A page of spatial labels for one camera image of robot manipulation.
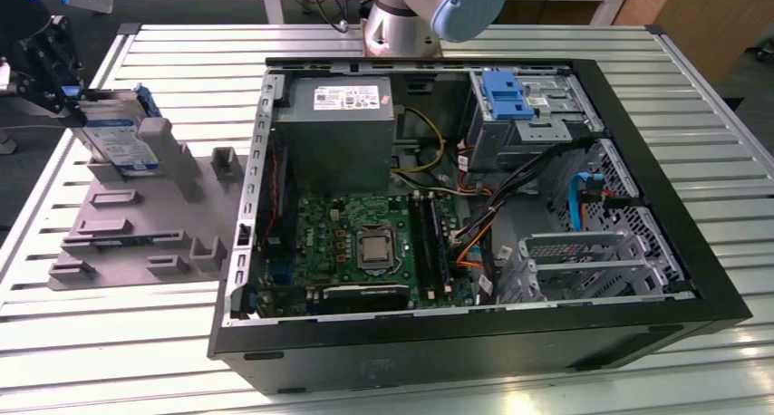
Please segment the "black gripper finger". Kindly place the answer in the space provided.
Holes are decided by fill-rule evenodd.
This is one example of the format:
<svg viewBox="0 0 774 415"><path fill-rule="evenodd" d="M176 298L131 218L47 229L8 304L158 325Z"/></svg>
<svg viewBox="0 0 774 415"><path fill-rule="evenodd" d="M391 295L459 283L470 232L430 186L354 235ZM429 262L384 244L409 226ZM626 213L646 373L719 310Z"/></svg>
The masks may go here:
<svg viewBox="0 0 774 415"><path fill-rule="evenodd" d="M22 49L11 57L11 68L19 97L59 118L66 128L82 128L84 81L78 55Z"/></svg>
<svg viewBox="0 0 774 415"><path fill-rule="evenodd" d="M64 15L52 15L39 33L39 58L43 66L43 81L48 88L83 86L83 62L72 37L71 21Z"/></svg>

